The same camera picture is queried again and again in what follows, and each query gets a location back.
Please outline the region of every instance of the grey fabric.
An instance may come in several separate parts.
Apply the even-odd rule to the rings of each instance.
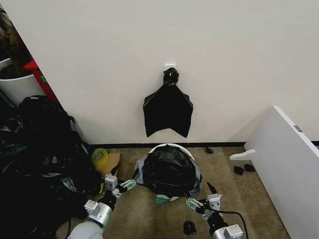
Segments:
[[[139,169],[138,171],[138,174],[137,174],[137,177],[135,179],[136,183],[137,184],[144,184],[143,182],[143,171],[142,171],[142,168],[144,166],[144,161],[145,159],[147,158],[148,155],[145,155],[143,156],[142,158],[140,158],[137,162],[136,162],[136,165],[135,165],[135,170]]]
[[[201,183],[201,174],[200,174],[200,169],[199,169],[198,164],[197,164],[194,160],[191,160],[191,162],[192,162],[192,163],[194,164],[194,166],[195,166],[195,171],[196,171],[196,185],[195,185],[194,189],[189,192],[189,194],[190,194],[190,196],[192,196],[192,197],[197,197],[197,196],[200,194],[201,186],[202,186],[202,183]]]

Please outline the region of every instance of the floor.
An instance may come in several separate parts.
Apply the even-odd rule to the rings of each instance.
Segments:
[[[149,152],[150,148],[110,149],[123,155],[119,178],[130,179],[135,162]],[[212,148],[213,154],[207,154],[203,148],[188,148],[198,163],[203,177],[203,188],[197,199],[203,199],[210,191],[206,181],[222,193],[221,209],[240,212],[247,224],[250,239],[289,239],[289,235],[275,210],[258,174],[244,172],[242,176],[233,172],[234,165],[244,167],[247,162],[233,162],[229,156],[244,152],[242,147]],[[237,215],[224,215],[228,224],[239,224]],[[193,221],[197,235],[183,234],[183,223]],[[81,221],[72,219],[71,228]],[[57,232],[57,238],[67,234],[65,223]],[[166,205],[157,205],[155,195],[147,188],[137,186],[122,194],[111,214],[104,238],[108,239],[209,239],[209,226],[200,214],[185,205],[185,198],[179,198]]]

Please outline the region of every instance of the tape roll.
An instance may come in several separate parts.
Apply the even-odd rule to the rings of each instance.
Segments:
[[[108,159],[109,155],[104,148],[95,149],[91,156],[91,162],[95,166],[95,169],[100,173],[103,173],[103,169],[105,168]]]

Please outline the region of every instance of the black garbage bag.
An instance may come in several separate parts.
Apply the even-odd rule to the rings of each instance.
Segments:
[[[201,190],[199,166],[179,147],[165,145],[136,163],[136,182],[156,194],[181,197],[198,196]]]
[[[145,98],[143,111],[147,137],[165,128],[171,128],[183,137],[188,136],[193,104],[189,96],[177,87],[178,76],[175,68],[164,71],[161,88]]]
[[[10,124],[14,121],[21,124]],[[27,97],[4,118],[0,136],[11,139],[0,151],[6,205],[1,238],[53,239],[70,217],[86,217],[87,194],[99,192],[101,177],[74,119],[61,106],[43,96]]]

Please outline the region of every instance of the pile of black bags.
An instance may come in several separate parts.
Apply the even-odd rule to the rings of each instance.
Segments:
[[[85,218],[101,177],[73,117],[44,96],[0,104],[2,238],[55,238],[70,217]]]

